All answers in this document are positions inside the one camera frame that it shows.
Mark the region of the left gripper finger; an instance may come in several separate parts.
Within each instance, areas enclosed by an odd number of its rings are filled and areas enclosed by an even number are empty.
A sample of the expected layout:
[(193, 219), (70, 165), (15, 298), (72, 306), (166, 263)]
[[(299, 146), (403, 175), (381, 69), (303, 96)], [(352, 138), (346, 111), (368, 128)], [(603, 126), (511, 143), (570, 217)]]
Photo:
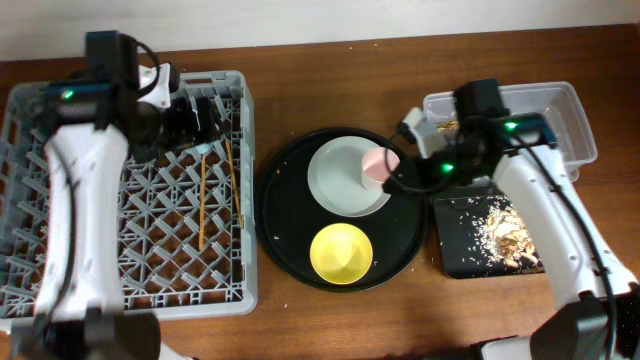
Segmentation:
[(200, 129), (197, 139), (200, 143), (208, 143), (220, 139), (220, 120), (213, 103), (206, 97), (196, 99)]
[(197, 101), (194, 96), (188, 97), (189, 111), (188, 111), (188, 131), (194, 141), (198, 141), (201, 135), (201, 122), (199, 118), (199, 110)]

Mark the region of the food scraps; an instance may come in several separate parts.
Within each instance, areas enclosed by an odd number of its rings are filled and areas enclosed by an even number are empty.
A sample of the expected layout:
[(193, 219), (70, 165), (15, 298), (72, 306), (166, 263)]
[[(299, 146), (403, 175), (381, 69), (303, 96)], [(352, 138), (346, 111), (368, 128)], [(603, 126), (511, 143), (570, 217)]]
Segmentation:
[(519, 213), (507, 206), (491, 206), (483, 218), (472, 221), (474, 248), (489, 266), (523, 269), (542, 265), (536, 247)]

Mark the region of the wooden chopstick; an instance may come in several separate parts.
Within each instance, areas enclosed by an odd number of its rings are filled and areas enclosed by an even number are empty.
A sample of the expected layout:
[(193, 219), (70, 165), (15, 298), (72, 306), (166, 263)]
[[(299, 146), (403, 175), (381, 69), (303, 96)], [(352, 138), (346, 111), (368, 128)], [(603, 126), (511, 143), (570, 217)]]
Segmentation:
[(206, 154), (201, 155), (200, 160), (200, 207), (199, 207), (199, 250), (204, 250), (204, 228), (205, 228), (205, 189), (206, 189)]
[(240, 229), (244, 228), (244, 218), (241, 212), (241, 200), (240, 200), (240, 192), (239, 192), (239, 187), (237, 184), (237, 180), (236, 180), (236, 176), (235, 176), (235, 167), (234, 167), (234, 161), (233, 161), (233, 151), (232, 151), (232, 144), (231, 144), (231, 140), (225, 140), (225, 146), (226, 146), (226, 153), (227, 153), (227, 160), (229, 163), (229, 168), (230, 168), (230, 177), (231, 177), (231, 184), (232, 184), (232, 189), (233, 189), (233, 196), (234, 196), (234, 201), (235, 201), (235, 205), (236, 205), (236, 211), (237, 211), (237, 218), (238, 218), (238, 223), (239, 223), (239, 227)]

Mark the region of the pink plastic cup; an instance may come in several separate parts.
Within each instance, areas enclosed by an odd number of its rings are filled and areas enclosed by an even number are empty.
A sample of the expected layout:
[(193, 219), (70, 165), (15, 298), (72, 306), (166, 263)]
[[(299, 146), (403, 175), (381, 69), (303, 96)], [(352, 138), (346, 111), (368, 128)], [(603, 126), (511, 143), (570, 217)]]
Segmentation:
[(384, 147), (368, 150), (361, 160), (362, 185), (368, 191), (381, 191), (382, 185), (390, 177), (390, 172), (399, 163), (399, 157)]

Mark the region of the grey round plate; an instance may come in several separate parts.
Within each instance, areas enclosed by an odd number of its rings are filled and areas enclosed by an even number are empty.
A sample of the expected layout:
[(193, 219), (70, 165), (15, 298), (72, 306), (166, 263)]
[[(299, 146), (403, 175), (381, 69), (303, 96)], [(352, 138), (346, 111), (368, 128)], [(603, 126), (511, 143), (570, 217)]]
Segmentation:
[(323, 144), (312, 156), (307, 182), (313, 198), (329, 212), (362, 217), (382, 208), (391, 196), (362, 183), (362, 159), (378, 148), (372, 140), (342, 136)]

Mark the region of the yellow bowl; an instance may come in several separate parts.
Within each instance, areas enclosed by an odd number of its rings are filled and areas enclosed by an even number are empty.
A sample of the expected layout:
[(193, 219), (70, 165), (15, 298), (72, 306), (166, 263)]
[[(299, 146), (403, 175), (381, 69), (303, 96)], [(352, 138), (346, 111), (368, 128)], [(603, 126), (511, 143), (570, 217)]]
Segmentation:
[(369, 237), (348, 223), (322, 228), (313, 238), (309, 258), (315, 273), (333, 285), (353, 284), (366, 275), (373, 264)]

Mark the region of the blue plastic cup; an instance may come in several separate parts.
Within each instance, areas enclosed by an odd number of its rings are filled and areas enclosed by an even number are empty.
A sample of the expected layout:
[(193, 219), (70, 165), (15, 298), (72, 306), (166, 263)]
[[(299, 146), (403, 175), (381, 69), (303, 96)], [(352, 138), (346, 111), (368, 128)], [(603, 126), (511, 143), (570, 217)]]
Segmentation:
[(194, 147), (194, 150), (200, 155), (206, 155), (212, 148), (211, 144), (200, 144)]

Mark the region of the brown snack wrapper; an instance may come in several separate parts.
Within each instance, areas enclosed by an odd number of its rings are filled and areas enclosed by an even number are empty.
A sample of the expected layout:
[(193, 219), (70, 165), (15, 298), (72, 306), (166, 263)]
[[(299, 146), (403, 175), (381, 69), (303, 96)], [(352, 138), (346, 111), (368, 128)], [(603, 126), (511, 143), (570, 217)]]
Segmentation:
[(450, 120), (450, 121), (438, 124), (437, 129), (440, 132), (447, 132), (447, 131), (456, 132), (459, 130), (459, 123), (457, 120)]

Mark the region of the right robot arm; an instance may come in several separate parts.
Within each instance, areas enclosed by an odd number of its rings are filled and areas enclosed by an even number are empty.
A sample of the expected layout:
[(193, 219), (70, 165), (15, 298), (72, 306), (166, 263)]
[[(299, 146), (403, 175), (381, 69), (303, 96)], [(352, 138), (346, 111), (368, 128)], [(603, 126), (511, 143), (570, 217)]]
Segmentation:
[(639, 281), (601, 236), (565, 170), (557, 138), (540, 113), (512, 114), (494, 79), (453, 93), (453, 140), (413, 108), (396, 133), (419, 156), (390, 168), (383, 189), (433, 195), (490, 178), (524, 220), (551, 284), (557, 311), (529, 336), (472, 345), (474, 359), (636, 359)]

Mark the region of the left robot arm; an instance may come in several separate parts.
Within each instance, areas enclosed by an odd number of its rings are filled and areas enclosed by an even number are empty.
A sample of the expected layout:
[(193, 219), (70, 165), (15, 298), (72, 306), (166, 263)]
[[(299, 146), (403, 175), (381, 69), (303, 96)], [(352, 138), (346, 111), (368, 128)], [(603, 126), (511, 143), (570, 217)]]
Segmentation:
[(49, 220), (33, 322), (11, 329), (14, 359), (173, 359), (158, 318), (128, 315), (117, 266), (125, 161), (203, 148), (220, 136), (212, 108), (178, 97), (169, 63), (142, 67), (145, 45), (90, 32), (85, 68), (45, 87), (36, 125), (45, 135)]

